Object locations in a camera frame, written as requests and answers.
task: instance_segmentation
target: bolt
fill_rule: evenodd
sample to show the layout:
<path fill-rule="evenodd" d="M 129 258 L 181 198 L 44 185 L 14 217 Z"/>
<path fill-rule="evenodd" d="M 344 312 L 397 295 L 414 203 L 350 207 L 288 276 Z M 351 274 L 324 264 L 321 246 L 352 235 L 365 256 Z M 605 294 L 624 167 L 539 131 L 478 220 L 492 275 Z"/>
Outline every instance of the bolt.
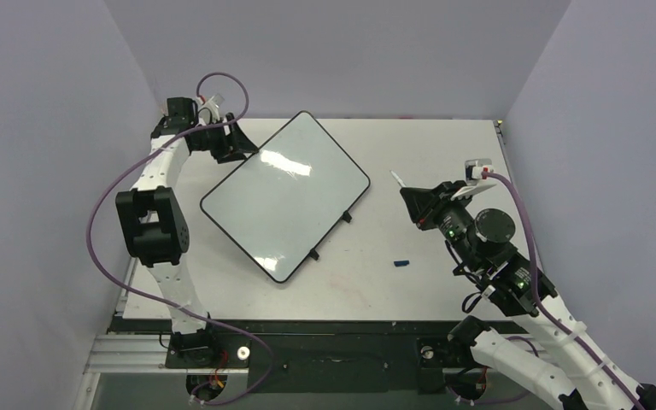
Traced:
<path fill-rule="evenodd" d="M 237 358 L 240 360 L 247 360 L 250 357 L 250 349 L 242 346 L 237 350 Z"/>
<path fill-rule="evenodd" d="M 424 346 L 421 348 L 421 356 L 424 357 L 424 359 L 433 359 L 434 357 L 434 349 L 431 346 Z"/>

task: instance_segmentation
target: white table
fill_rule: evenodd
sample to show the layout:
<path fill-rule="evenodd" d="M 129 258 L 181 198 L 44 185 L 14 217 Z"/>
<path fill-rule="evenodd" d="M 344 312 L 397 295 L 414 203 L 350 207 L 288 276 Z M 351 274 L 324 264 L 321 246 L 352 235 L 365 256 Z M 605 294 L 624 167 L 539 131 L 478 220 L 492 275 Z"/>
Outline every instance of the white table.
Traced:
<path fill-rule="evenodd" d="M 209 153 L 195 153 L 175 188 L 190 227 L 186 258 L 202 304 L 215 319 L 288 320 L 461 320 L 460 304 L 475 291 L 451 271 L 455 264 L 438 231 L 423 232 L 408 218 L 395 170 L 407 186 L 433 188 L 464 178 L 464 161 L 491 158 L 496 172 L 508 175 L 500 142 L 488 120 L 319 120 L 371 178 L 368 192 L 351 209 L 353 221 L 340 223 L 318 246 L 319 261 L 307 260 L 285 284 L 274 283 L 200 210 L 202 197 L 237 163 L 217 165 Z M 257 145 L 286 120 L 240 122 Z M 518 225 L 513 239 L 526 255 L 517 209 L 500 184 L 469 206 L 509 213 Z M 393 261 L 410 260 L 405 267 Z M 132 285 L 160 295 L 143 266 Z M 480 319 L 506 319 L 480 302 Z M 167 308 L 129 295 L 125 319 L 169 319 Z"/>

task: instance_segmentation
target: wall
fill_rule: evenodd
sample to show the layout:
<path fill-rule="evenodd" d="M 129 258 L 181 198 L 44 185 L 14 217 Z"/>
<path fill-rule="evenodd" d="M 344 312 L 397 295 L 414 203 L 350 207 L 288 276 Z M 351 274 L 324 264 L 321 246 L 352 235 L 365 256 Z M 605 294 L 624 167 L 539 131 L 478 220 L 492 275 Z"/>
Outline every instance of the wall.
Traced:
<path fill-rule="evenodd" d="M 101 0 L 0 0 L 0 408 L 71 408 L 116 297 L 87 214 L 158 114 Z M 115 223 L 103 213 L 98 251 L 123 272 Z"/>
<path fill-rule="evenodd" d="M 656 2 L 573 1 L 505 124 L 548 274 L 656 384 Z"/>
<path fill-rule="evenodd" d="M 208 71 L 253 116 L 502 118 L 569 0 L 106 0 L 157 99 Z M 228 107 L 242 96 L 227 90 Z"/>

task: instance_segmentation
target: table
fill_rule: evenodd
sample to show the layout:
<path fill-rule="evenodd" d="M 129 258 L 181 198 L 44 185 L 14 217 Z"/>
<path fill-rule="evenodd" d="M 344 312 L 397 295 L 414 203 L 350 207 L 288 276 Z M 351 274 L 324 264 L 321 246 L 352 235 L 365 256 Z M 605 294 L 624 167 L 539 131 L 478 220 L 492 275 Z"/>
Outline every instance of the table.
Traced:
<path fill-rule="evenodd" d="M 240 121 L 260 145 L 287 119 Z M 464 161 L 490 158 L 508 175 L 494 124 L 489 120 L 319 119 L 323 127 L 371 178 L 371 187 L 318 246 L 318 261 L 306 261 L 285 284 L 276 284 L 200 210 L 202 197 L 237 163 L 217 165 L 197 152 L 184 165 L 175 187 L 190 227 L 187 260 L 203 306 L 215 319 L 283 320 L 461 320 L 461 301 L 476 291 L 451 271 L 455 264 L 438 231 L 420 231 L 409 220 L 390 175 L 407 186 L 432 188 L 464 178 Z M 498 208 L 519 224 L 508 191 L 496 187 L 474 198 L 472 214 Z M 523 255 L 521 229 L 513 239 Z M 393 261 L 409 260 L 405 267 Z M 132 272 L 132 286 L 160 295 L 143 266 Z M 480 302 L 473 314 L 506 320 L 498 308 Z M 124 319 L 169 319 L 167 308 L 127 295 Z"/>

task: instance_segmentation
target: purple cable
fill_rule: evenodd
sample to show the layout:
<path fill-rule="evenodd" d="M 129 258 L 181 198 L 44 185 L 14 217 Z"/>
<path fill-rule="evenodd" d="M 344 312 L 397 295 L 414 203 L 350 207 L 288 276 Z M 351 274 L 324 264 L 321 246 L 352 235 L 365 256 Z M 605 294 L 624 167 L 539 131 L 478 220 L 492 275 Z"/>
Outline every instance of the purple cable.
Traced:
<path fill-rule="evenodd" d="M 529 339 L 526 337 L 521 337 L 521 336 L 510 336 L 507 337 L 507 340 L 521 340 L 524 343 L 527 343 L 530 345 L 530 348 L 532 349 L 532 353 L 534 353 L 534 356 L 539 357 L 539 352 L 536 350 L 536 347 L 532 342 L 530 342 Z M 460 395 L 457 395 L 455 391 L 449 389 L 454 395 L 459 399 L 460 402 L 465 403 L 465 404 L 471 404 L 471 400 L 467 400 Z M 495 404 L 507 404 L 507 403 L 514 403 L 515 401 L 520 401 L 524 399 L 526 396 L 530 395 L 530 392 L 528 390 L 525 390 L 518 395 L 514 397 L 508 397 L 506 399 L 486 399 L 486 400 L 475 400 L 474 406 L 494 406 Z"/>
<path fill-rule="evenodd" d="M 189 130 L 182 131 L 181 133 L 175 135 L 174 137 L 170 138 L 169 141 L 164 143 L 161 146 L 161 149 L 157 149 L 155 152 L 145 156 L 142 160 L 138 161 L 136 164 L 129 167 L 119 177 L 117 177 L 117 179 L 115 179 L 114 182 L 109 184 L 107 189 L 99 196 L 99 199 L 97 200 L 97 204 L 94 205 L 94 208 L 91 210 L 91 214 L 89 215 L 89 221 L 86 224 L 86 248 L 89 251 L 89 256 L 91 257 L 91 260 L 94 262 L 94 265 L 97 266 L 97 269 L 99 269 L 99 272 L 101 272 L 102 275 L 104 275 L 107 279 L 109 279 L 113 284 L 116 284 L 117 286 L 121 287 L 122 289 L 127 290 L 127 291 L 129 291 L 129 292 L 131 292 L 135 295 L 140 295 L 141 297 L 146 297 L 147 299 L 150 299 L 152 301 L 164 303 L 165 305 L 176 308 L 180 312 L 182 312 L 182 313 L 184 313 L 188 316 L 191 316 L 192 318 L 202 320 L 204 322 L 209 323 L 210 325 L 215 325 L 215 326 L 221 327 L 223 329 L 227 329 L 228 331 L 234 331 L 234 332 L 239 333 L 243 336 L 249 337 L 250 339 L 254 340 L 256 343 L 260 344 L 268 352 L 268 354 L 270 355 L 271 360 L 270 360 L 270 366 L 267 368 L 267 371 L 265 372 L 265 374 L 263 374 L 255 383 L 253 383 L 251 386 L 249 386 L 245 391 L 243 391 L 239 395 L 236 395 L 235 397 L 232 397 L 232 398 L 224 400 L 224 401 L 218 401 L 218 402 L 206 401 L 204 404 L 206 404 L 208 406 L 219 406 L 219 405 L 223 405 L 223 404 L 232 403 L 232 402 L 244 397 L 245 395 L 252 392 L 253 390 L 257 389 L 265 381 L 267 376 L 272 372 L 272 362 L 273 362 L 273 359 L 275 358 L 275 354 L 272 352 L 272 349 L 270 349 L 270 347 L 265 342 L 263 342 L 262 339 L 260 339 L 256 335 L 250 333 L 249 331 L 244 331 L 243 329 L 239 329 L 235 326 L 231 326 L 231 325 L 219 322 L 217 320 L 210 319 L 210 318 L 207 318 L 205 316 L 201 316 L 197 313 L 191 312 L 190 310 L 186 309 L 185 307 L 181 307 L 178 303 L 169 301 L 168 299 L 164 299 L 164 298 L 161 298 L 159 296 L 151 295 L 151 294 L 149 294 L 147 292 L 144 292 L 142 290 L 139 290 L 139 289 L 132 288 L 130 285 L 122 282 L 121 280 L 116 278 L 113 274 L 109 273 L 107 268 L 104 267 L 102 262 L 99 261 L 99 258 L 97 258 L 97 253 L 94 250 L 94 242 L 93 242 L 92 237 L 91 237 L 91 230 L 94 226 L 94 219 L 97 216 L 97 212 L 99 211 L 99 208 L 104 203 L 104 200 L 107 199 L 107 196 L 109 196 L 109 193 L 112 190 L 114 190 L 114 188 L 119 184 L 119 182 L 121 182 L 129 174 L 131 174 L 132 172 L 134 172 L 136 169 L 140 168 L 142 165 L 146 164 L 147 162 L 153 160 L 155 157 L 157 157 L 159 154 L 161 154 L 164 149 L 169 147 L 172 143 L 174 143 L 178 139 L 183 138 L 184 136 L 189 135 L 193 132 L 209 130 L 209 129 L 218 128 L 218 127 L 221 127 L 221 126 L 229 126 L 230 124 L 236 123 L 238 120 L 240 120 L 241 118 L 243 118 L 245 116 L 245 114 L 248 112 L 248 106 L 250 105 L 250 98 L 248 96 L 248 90 L 245 88 L 245 85 L 239 79 L 237 79 L 236 77 L 234 77 L 234 76 L 232 76 L 228 73 L 215 72 L 215 73 L 209 73 L 209 74 L 205 75 L 204 77 L 202 77 L 202 79 L 200 79 L 200 82 L 198 83 L 198 86 L 197 86 L 197 95 L 198 96 L 200 95 L 200 85 L 202 85 L 202 83 L 206 79 L 209 79 L 210 77 L 215 77 L 215 76 L 227 77 L 228 79 L 231 79 L 231 80 L 235 81 L 235 83 L 240 86 L 240 88 L 243 90 L 243 94 L 245 95 L 245 108 L 243 108 L 243 111 L 240 114 L 238 114 L 234 119 L 229 120 L 227 122 L 208 124 L 206 126 L 196 126 L 196 127 L 191 128 Z M 192 390 L 191 394 L 197 396 L 196 392 L 198 392 L 204 385 L 205 384 L 201 384 L 201 385 L 195 387 Z"/>
<path fill-rule="evenodd" d="M 512 195 L 512 199 L 514 200 L 514 203 L 517 205 L 517 210 L 519 211 L 519 218 L 522 220 L 522 227 L 524 228 L 524 237 L 527 239 L 527 252 L 530 254 L 530 276 L 531 276 L 531 292 L 532 292 L 532 299 L 534 300 L 534 303 L 536 304 L 537 308 L 539 309 L 540 312 L 542 312 L 543 315 L 547 316 L 547 319 L 549 319 L 552 324 L 557 326 L 560 330 L 562 330 L 566 334 L 571 334 L 572 330 L 565 326 L 562 322 L 557 320 L 545 307 L 542 305 L 542 299 L 539 297 L 539 271 L 537 270 L 536 266 L 536 252 L 534 248 L 534 233 L 531 229 L 530 225 L 530 216 L 527 213 L 527 209 L 524 206 L 524 201 L 522 201 L 522 198 L 519 197 L 519 193 L 517 192 L 517 189 L 514 188 L 514 185 L 512 184 L 509 179 L 504 177 L 503 175 L 500 175 L 498 173 L 482 173 L 484 177 L 488 178 L 493 178 L 499 180 L 501 183 L 506 186 L 506 188 L 509 190 L 509 193 Z M 602 364 L 602 358 L 595 353 L 595 351 L 585 342 L 581 337 L 576 337 L 575 340 L 577 341 L 577 344 L 582 346 L 584 351 L 589 354 L 589 357 L 594 360 L 595 363 L 598 365 Z M 623 393 L 632 401 L 632 403 L 635 405 L 635 410 L 645 410 L 645 407 L 640 403 L 639 400 L 635 398 L 635 395 L 632 394 L 630 389 L 627 388 L 627 386 L 620 380 L 618 375 L 616 375 L 612 369 L 610 369 L 609 366 L 604 365 L 602 367 L 602 370 L 607 373 L 607 376 L 612 379 L 613 382 L 623 391 Z"/>

